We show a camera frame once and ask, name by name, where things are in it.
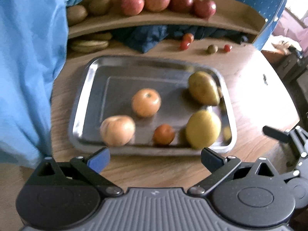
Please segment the small orange tangerine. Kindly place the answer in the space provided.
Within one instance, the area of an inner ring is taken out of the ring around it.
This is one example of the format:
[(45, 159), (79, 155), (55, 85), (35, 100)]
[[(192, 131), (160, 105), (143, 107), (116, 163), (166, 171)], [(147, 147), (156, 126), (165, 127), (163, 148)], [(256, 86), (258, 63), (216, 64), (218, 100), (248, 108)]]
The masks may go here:
[(158, 126), (153, 133), (153, 142), (159, 145), (169, 145), (175, 138), (175, 130), (168, 124)]

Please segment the orange persimmon fruit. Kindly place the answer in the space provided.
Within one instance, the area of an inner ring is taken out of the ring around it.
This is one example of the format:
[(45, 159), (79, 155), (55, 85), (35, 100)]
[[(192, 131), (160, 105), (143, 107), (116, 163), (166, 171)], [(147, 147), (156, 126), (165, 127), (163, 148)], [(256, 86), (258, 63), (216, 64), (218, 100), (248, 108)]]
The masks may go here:
[(132, 97), (131, 107), (140, 117), (152, 117), (161, 107), (161, 96), (154, 89), (141, 89)]

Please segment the red cherry tomato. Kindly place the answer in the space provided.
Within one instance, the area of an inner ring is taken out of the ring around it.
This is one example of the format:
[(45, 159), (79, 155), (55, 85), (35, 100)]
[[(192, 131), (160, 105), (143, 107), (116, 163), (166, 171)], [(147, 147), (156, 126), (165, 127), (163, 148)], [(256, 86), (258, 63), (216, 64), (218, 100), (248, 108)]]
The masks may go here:
[(184, 34), (182, 40), (192, 43), (194, 41), (194, 35), (192, 33), (186, 33)]
[(232, 45), (226, 44), (226, 45), (223, 47), (223, 50), (224, 50), (226, 53), (229, 53), (229, 52), (232, 51), (232, 48), (233, 48)]
[(189, 41), (183, 40), (183, 41), (181, 42), (181, 45), (180, 45), (180, 50), (181, 50), (181, 51), (187, 50), (187, 49), (189, 48), (190, 44), (191, 44), (191, 43), (190, 43)]

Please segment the pale orange round fruit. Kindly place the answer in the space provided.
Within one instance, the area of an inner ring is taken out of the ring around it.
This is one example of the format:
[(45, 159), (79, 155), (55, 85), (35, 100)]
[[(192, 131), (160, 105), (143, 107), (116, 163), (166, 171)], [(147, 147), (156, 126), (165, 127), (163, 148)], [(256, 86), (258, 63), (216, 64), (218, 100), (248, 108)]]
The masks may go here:
[(103, 143), (111, 147), (124, 146), (135, 134), (134, 120), (127, 115), (116, 115), (106, 118), (100, 126)]

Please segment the stainless steel tray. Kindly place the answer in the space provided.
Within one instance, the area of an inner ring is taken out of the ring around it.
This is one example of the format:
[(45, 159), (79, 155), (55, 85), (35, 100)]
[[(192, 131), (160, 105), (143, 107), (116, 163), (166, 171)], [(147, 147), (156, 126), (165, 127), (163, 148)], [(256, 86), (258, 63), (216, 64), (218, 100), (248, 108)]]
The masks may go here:
[(225, 80), (216, 69), (180, 60), (107, 55), (86, 65), (69, 123), (72, 145), (87, 153), (194, 156), (186, 125), (208, 114), (211, 149), (231, 151), (236, 122)]

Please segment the banana bunch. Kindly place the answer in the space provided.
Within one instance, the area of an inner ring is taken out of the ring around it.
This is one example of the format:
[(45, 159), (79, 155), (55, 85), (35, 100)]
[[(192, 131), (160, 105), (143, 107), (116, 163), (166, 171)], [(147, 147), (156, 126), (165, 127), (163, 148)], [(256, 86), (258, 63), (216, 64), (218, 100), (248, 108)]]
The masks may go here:
[(92, 33), (72, 40), (70, 42), (70, 48), (72, 51), (78, 53), (95, 53), (106, 49), (111, 39), (112, 34), (110, 32)]

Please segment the dark blue cloth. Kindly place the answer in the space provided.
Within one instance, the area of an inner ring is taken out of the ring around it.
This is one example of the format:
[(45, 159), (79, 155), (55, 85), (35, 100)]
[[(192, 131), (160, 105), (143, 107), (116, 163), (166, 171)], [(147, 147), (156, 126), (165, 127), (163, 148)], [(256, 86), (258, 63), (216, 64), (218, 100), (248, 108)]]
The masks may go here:
[(246, 33), (235, 30), (179, 24), (135, 26), (111, 31), (113, 40), (140, 53), (147, 53), (164, 39), (181, 40), (186, 33), (191, 33), (195, 40), (227, 38), (237, 44), (247, 43), (249, 40)]

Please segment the curved wooden shelf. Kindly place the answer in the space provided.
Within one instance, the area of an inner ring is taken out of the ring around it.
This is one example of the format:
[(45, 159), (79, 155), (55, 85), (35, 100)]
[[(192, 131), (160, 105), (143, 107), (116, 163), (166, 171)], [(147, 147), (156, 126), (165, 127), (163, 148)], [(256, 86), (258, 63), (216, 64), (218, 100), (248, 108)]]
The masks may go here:
[[(83, 0), (86, 6), (91, 0)], [(87, 17), (69, 28), (70, 39), (99, 31), (154, 24), (184, 24), (235, 30), (251, 35), (250, 42), (263, 30), (266, 20), (249, 5), (236, 0), (213, 0), (217, 11), (208, 20), (192, 14), (175, 13), (168, 9), (160, 13), (143, 10), (139, 15), (128, 17), (121, 12), (121, 0), (112, 0), (113, 6), (104, 16)]]

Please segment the red apple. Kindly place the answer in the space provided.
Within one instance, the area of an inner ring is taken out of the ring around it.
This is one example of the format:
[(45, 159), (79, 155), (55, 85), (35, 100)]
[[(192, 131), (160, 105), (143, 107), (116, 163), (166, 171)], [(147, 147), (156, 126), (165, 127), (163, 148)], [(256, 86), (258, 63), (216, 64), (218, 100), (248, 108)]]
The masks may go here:
[(146, 10), (154, 13), (161, 12), (165, 10), (171, 0), (145, 0)]
[(169, 9), (176, 13), (187, 14), (193, 7), (194, 0), (171, 0)]
[(141, 13), (145, 0), (121, 0), (121, 11), (126, 16), (136, 16)]
[(193, 4), (194, 15), (202, 19), (209, 19), (216, 9), (216, 3), (212, 0), (195, 0)]

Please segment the brown kiwi left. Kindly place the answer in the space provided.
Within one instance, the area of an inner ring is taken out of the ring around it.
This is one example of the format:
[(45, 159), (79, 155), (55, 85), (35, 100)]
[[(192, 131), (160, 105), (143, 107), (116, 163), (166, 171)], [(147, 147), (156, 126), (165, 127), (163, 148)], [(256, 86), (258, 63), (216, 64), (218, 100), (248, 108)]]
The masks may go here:
[(88, 16), (88, 12), (84, 6), (75, 5), (66, 8), (66, 16), (68, 26), (71, 27), (85, 20)]

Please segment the brown kiwi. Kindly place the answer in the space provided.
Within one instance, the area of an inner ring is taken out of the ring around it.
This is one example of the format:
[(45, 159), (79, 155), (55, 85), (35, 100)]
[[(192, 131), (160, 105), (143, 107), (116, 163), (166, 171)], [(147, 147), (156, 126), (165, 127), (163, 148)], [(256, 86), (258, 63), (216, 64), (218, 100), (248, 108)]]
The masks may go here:
[(84, 6), (75, 5), (66, 8), (66, 16), (68, 26), (71, 27), (85, 20), (88, 16), (88, 12)]
[(92, 0), (88, 5), (88, 12), (94, 16), (103, 16), (111, 7), (112, 0)]

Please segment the brown kiwi right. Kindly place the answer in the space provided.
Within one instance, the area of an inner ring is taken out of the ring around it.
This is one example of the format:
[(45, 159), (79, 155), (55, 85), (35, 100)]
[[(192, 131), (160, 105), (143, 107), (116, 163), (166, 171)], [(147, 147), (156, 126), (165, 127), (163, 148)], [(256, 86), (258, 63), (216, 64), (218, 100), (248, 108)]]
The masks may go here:
[(103, 16), (111, 7), (112, 0), (92, 0), (88, 5), (88, 12), (94, 16)]

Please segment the blue striped garment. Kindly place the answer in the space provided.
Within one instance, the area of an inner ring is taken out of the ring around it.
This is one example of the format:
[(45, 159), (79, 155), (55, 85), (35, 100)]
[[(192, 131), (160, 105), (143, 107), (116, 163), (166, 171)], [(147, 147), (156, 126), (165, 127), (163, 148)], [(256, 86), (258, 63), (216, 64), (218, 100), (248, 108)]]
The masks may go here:
[(51, 155), (51, 95), (66, 61), (64, 0), (1, 0), (1, 162)]

